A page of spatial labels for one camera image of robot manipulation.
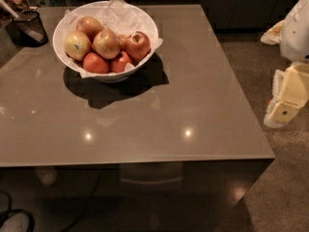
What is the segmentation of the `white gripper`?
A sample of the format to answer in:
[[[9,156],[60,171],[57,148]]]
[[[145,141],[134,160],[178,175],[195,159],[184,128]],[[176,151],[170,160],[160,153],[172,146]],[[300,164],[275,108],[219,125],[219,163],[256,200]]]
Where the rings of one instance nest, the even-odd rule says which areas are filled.
[[[286,15],[280,53],[292,64],[284,71],[277,70],[273,77],[272,99],[264,118],[264,124],[272,129],[288,125],[309,101],[309,0],[298,0]]]

